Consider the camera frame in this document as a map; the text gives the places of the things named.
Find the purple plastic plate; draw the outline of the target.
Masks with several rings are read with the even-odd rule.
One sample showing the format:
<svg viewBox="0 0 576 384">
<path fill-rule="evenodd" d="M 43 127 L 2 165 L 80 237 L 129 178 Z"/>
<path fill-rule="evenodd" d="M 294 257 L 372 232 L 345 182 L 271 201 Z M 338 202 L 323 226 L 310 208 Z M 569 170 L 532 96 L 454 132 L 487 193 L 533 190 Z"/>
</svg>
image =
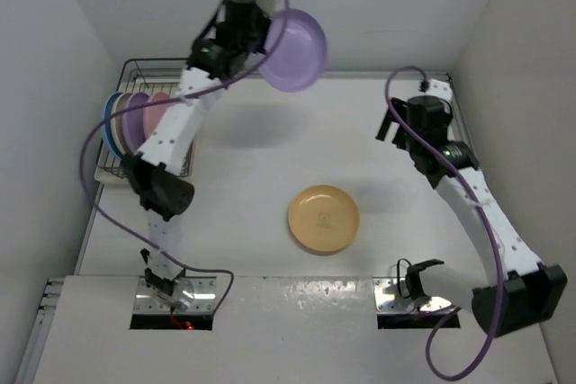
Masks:
<svg viewBox="0 0 576 384">
<path fill-rule="evenodd" d="M 271 49 L 279 38 L 284 17 L 287 17 L 287 26 L 281 43 L 259 72 L 273 88 L 295 93 L 312 86 L 325 71 L 328 43 L 313 16 L 290 8 L 274 18 L 265 42 L 266 49 Z"/>
<path fill-rule="evenodd" d="M 141 106 L 148 99 L 149 95 L 144 92 L 132 94 L 125 104 L 125 109 Z M 124 113 L 121 116 L 121 126 L 128 152 L 133 154 L 146 140 L 143 128 L 143 110 L 137 109 Z"/>
</svg>

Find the pink plastic plate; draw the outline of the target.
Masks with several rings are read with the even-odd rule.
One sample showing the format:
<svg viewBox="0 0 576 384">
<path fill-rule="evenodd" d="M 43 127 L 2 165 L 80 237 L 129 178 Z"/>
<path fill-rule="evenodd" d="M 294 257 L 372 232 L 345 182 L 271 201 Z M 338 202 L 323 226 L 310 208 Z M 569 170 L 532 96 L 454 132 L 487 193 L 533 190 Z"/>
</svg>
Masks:
<svg viewBox="0 0 576 384">
<path fill-rule="evenodd" d="M 169 106 L 169 103 L 165 103 L 165 101 L 170 99 L 170 95 L 165 92 L 156 92 L 149 97 L 149 103 L 164 102 L 164 104 L 146 107 L 143 110 L 143 131 L 145 138 L 149 138 L 152 135 Z"/>
</svg>

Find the cream plastic plate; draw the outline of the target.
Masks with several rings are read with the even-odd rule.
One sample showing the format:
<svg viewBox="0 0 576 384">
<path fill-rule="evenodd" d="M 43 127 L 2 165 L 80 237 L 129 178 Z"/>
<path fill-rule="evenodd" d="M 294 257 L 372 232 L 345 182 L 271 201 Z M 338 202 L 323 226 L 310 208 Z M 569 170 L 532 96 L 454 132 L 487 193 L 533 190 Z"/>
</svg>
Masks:
<svg viewBox="0 0 576 384">
<path fill-rule="evenodd" d="M 115 114 L 118 111 L 121 111 L 125 108 L 127 101 L 132 96 L 131 92 L 124 92 L 122 93 L 114 102 L 112 106 L 112 114 Z M 111 130 L 113 139 L 116 143 L 116 147 L 119 149 L 120 156 L 124 156 L 129 147 L 125 141 L 125 137 L 123 136 L 123 128 L 122 128 L 122 115 L 118 115 L 114 117 L 111 121 Z"/>
</svg>

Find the blue plastic plate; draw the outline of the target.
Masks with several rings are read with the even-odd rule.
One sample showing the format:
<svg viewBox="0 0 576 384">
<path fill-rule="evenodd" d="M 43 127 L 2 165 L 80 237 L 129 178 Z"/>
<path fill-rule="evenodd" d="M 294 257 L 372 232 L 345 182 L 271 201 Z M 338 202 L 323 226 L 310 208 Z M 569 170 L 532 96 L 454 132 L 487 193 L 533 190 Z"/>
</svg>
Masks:
<svg viewBox="0 0 576 384">
<path fill-rule="evenodd" d="M 122 92 L 114 92 L 108 96 L 102 108 L 101 118 L 103 120 L 105 120 L 112 114 L 113 105 L 121 95 Z M 107 147 L 109 152 L 112 153 L 117 158 L 121 159 L 122 158 L 121 152 L 116 146 L 116 143 L 113 139 L 111 121 L 106 122 L 101 127 L 101 135 L 103 143 Z"/>
</svg>

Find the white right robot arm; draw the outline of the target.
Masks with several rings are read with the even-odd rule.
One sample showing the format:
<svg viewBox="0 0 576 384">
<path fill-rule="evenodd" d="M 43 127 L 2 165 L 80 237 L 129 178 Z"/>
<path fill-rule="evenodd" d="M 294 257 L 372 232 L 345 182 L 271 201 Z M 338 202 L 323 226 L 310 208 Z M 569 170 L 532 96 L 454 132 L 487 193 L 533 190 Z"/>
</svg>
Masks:
<svg viewBox="0 0 576 384">
<path fill-rule="evenodd" d="M 416 170 L 456 215 L 481 259 L 486 277 L 467 280 L 450 275 L 445 262 L 428 259 L 409 266 L 401 292 L 424 299 L 428 289 L 448 289 L 449 299 L 472 312 L 489 331 L 499 311 L 496 336 L 549 320 L 567 285 L 558 265 L 547 265 L 521 239 L 491 194 L 478 159 L 462 141 L 451 140 L 450 103 L 423 95 L 390 99 L 376 135 L 385 140 L 398 124 L 393 144 L 409 153 Z"/>
</svg>

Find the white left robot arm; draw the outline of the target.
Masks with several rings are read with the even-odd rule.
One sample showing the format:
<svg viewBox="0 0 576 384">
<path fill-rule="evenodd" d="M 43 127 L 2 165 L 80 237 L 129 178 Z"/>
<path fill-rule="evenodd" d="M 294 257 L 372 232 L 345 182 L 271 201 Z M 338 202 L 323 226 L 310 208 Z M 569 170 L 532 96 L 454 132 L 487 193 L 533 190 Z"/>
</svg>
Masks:
<svg viewBox="0 0 576 384">
<path fill-rule="evenodd" d="M 160 301 L 185 309 L 185 268 L 167 256 L 182 239 L 181 216 L 190 206 L 194 187 L 180 176 L 182 165 L 203 118 L 239 75 L 248 57 L 265 50 L 272 15 L 280 0 L 222 0 L 193 40 L 176 103 L 169 106 L 146 141 L 121 164 L 146 212 L 149 250 L 145 281 Z"/>
</svg>

